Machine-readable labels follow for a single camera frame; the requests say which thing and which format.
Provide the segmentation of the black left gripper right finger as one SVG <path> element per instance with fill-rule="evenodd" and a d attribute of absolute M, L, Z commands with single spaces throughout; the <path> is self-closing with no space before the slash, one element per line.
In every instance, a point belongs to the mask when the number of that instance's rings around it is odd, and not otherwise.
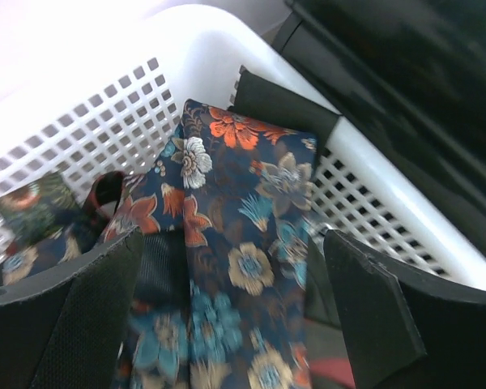
<path fill-rule="evenodd" d="M 358 388 L 486 388 L 486 291 L 337 230 L 324 255 Z"/>

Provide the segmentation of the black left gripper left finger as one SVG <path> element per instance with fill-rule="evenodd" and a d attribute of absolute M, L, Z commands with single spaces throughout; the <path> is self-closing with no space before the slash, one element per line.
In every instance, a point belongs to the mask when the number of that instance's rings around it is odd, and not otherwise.
<path fill-rule="evenodd" d="M 0 287 L 0 388 L 108 388 L 143 251 L 138 229 Z"/>

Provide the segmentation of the navy floral silk tie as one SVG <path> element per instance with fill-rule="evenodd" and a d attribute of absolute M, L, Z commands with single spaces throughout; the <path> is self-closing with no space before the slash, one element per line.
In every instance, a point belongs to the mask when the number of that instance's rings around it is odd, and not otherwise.
<path fill-rule="evenodd" d="M 140 289 L 115 388 L 308 388 L 304 296 L 316 140 L 195 100 L 107 225 L 83 215 L 23 248 L 14 284 L 139 228 Z"/>

